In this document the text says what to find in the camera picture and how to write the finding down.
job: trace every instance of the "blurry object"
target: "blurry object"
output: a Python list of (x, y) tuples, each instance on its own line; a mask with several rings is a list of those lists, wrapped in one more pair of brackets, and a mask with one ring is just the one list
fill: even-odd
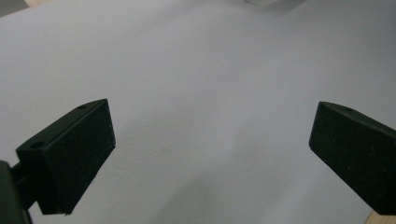
[(38, 5), (49, 2), (50, 0), (25, 0), (26, 4), (29, 7), (36, 7)]
[(373, 211), (367, 218), (365, 224), (396, 224), (396, 217), (394, 216), (380, 216)]

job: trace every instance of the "screw hole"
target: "screw hole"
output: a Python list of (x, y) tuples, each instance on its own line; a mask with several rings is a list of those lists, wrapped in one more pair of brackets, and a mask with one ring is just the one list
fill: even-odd
[(44, 142), (36, 142), (36, 143), (32, 144), (30, 147), (31, 148), (39, 148), (42, 146), (44, 146)]

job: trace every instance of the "white surface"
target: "white surface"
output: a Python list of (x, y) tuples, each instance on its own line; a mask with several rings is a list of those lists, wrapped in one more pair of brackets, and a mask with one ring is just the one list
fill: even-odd
[(117, 148), (68, 217), (363, 223), (309, 149), (318, 101), (396, 127), (394, 1), (59, 0), (0, 19), (0, 158), (108, 98)]

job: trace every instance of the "white table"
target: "white table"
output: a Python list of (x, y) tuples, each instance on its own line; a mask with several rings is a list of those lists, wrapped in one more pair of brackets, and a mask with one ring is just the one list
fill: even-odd
[(0, 18), (0, 158), (109, 100), (117, 147), (68, 217), (34, 222), (363, 223), (309, 149), (319, 101), (396, 127), (394, 1), (54, 0)]

